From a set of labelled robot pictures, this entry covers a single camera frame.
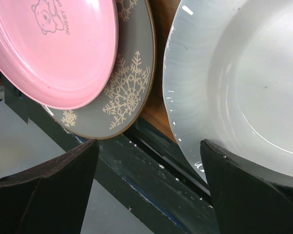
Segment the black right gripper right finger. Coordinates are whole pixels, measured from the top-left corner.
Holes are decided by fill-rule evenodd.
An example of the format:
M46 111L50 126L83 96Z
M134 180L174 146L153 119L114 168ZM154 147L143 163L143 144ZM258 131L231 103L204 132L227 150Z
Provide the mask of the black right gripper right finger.
M222 234L293 234L293 177L205 139L205 175Z

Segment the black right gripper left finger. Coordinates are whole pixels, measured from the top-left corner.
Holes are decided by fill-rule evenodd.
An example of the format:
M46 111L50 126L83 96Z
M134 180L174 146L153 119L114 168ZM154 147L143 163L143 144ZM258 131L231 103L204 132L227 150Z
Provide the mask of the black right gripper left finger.
M97 140L0 179L0 234L79 234L99 159Z

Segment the grey reindeer snowflake plate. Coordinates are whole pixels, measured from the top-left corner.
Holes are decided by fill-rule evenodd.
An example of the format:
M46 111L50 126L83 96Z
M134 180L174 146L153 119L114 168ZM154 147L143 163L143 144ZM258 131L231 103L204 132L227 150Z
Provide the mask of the grey reindeer snowflake plate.
M156 36L147 0L118 0L119 43L111 77L88 105L43 109L62 127L85 138L108 139L126 131L144 108L156 67Z

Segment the pink plate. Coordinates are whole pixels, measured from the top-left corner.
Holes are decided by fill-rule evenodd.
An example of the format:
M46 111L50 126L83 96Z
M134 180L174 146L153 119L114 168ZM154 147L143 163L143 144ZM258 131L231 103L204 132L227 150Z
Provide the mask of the pink plate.
M107 84L117 47L113 0L0 0L0 71L40 104L89 104Z

